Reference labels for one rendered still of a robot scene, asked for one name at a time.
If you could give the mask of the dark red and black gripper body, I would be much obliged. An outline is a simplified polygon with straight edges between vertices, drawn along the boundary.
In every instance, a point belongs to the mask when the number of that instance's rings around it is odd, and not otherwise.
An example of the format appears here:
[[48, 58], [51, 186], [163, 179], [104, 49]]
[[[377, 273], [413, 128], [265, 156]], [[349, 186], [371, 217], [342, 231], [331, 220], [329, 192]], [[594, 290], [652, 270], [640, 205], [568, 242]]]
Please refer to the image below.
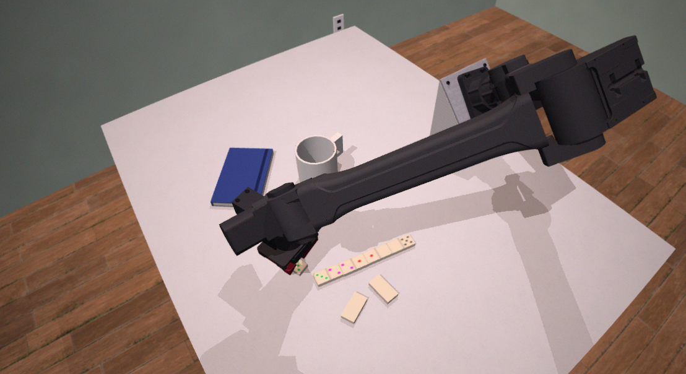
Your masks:
[[287, 270], [287, 265], [289, 263], [296, 264], [317, 239], [318, 237], [306, 245], [298, 245], [295, 241], [287, 241], [282, 233], [274, 239], [277, 251], [262, 242], [258, 246], [258, 253], [277, 263], [277, 266], [282, 270]]

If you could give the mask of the grey mug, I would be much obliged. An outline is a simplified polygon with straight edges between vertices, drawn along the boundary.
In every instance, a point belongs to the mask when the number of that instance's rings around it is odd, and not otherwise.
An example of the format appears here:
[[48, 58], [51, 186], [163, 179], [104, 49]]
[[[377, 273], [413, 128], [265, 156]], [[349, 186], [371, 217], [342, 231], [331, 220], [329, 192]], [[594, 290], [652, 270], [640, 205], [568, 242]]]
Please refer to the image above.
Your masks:
[[296, 161], [300, 182], [323, 173], [338, 172], [337, 158], [343, 153], [342, 134], [333, 137], [314, 135], [296, 145]]

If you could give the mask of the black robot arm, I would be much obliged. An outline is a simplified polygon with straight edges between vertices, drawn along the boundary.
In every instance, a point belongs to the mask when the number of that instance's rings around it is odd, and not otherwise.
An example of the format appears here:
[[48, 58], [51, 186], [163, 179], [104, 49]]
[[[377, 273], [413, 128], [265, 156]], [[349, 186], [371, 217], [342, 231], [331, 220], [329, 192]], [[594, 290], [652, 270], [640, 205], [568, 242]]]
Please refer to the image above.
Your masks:
[[[577, 60], [572, 49], [531, 65], [521, 55], [460, 74], [469, 120], [265, 196], [246, 188], [232, 201], [237, 215], [219, 226], [237, 256], [261, 242], [277, 251], [282, 233], [305, 245], [352, 210], [495, 157], [538, 149], [550, 167], [595, 151], [603, 132], [657, 98], [638, 42], [625, 37]], [[545, 135], [541, 107], [555, 138]]]

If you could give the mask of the blue notebook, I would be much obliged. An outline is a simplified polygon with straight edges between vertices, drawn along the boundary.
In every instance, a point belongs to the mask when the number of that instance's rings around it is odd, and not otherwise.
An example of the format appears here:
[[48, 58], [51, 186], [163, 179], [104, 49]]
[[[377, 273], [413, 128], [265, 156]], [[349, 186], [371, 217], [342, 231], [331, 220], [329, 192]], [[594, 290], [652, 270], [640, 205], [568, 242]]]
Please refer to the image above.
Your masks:
[[271, 169], [273, 149], [230, 147], [212, 194], [212, 206], [233, 207], [244, 189], [263, 195]]

